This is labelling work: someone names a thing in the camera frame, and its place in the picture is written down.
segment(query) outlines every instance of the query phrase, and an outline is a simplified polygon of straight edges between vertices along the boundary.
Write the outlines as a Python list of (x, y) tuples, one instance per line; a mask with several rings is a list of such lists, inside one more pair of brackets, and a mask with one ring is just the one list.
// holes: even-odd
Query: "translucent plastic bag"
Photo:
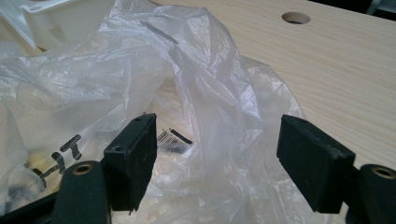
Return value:
[[(120, 0), (87, 38), (3, 60), (0, 72), (0, 100), (26, 147), (12, 150), (29, 154), (15, 165), (29, 174), (59, 168), (59, 155), (65, 168), (100, 160), (129, 120), (157, 114), (146, 196), (131, 216), (113, 213), (113, 223), (329, 221), (312, 213), (276, 158), (282, 114), (303, 112), (271, 68), (240, 56), (204, 8)], [(41, 178), (44, 188), (20, 184), (35, 189), (23, 199), (56, 190), (59, 173)], [(1, 181), (9, 194), (11, 182)]]

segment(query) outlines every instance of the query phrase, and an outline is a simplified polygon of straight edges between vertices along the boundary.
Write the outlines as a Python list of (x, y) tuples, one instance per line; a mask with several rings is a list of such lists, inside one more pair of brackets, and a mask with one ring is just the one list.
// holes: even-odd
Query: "clear plastic bag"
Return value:
[[(301, 117), (301, 108), (268, 65), (239, 55), (204, 8), (120, 0), (86, 39), (3, 60), (0, 72), (1, 103), (26, 148), (12, 150), (29, 154), (15, 165), (29, 172), (59, 164), (55, 152), (66, 167), (98, 161), (129, 120), (157, 114), (146, 196), (131, 216), (113, 213), (113, 223), (329, 221), (312, 213), (276, 158), (280, 118)], [(60, 171), (29, 199), (56, 190)]]

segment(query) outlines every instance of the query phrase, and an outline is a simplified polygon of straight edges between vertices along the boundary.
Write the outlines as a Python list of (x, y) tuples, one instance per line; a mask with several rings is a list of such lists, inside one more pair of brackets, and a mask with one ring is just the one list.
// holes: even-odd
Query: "wooden table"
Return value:
[[(358, 154), (355, 166), (396, 169), (395, 21), (303, 0), (155, 2), (208, 8), (242, 55), (270, 64), (289, 84), (308, 120)], [(285, 22), (290, 11), (310, 22)], [(333, 222), (345, 223), (345, 211)]]

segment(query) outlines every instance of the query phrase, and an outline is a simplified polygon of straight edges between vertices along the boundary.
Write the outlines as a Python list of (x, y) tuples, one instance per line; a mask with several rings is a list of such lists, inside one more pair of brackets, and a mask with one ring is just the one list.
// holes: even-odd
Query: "desk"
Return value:
[[(241, 54), (289, 84), (308, 120), (358, 154), (357, 167), (396, 169), (396, 22), (303, 0), (156, 2), (207, 7)], [(310, 22), (283, 21), (289, 11)]]

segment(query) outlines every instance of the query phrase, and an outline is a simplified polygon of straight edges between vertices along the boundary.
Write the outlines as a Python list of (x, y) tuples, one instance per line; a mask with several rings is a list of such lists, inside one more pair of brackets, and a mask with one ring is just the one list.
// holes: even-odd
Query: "plastic bag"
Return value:
[(301, 108), (204, 8), (120, 0), (86, 39), (3, 60), (0, 72), (1, 103), (26, 147), (12, 150), (29, 154), (15, 165), (49, 172), (25, 201), (58, 188), (59, 158), (64, 168), (98, 161), (129, 120), (154, 112), (159, 151), (148, 191), (138, 212), (113, 213), (113, 223), (329, 221), (312, 213), (276, 158), (280, 118)]

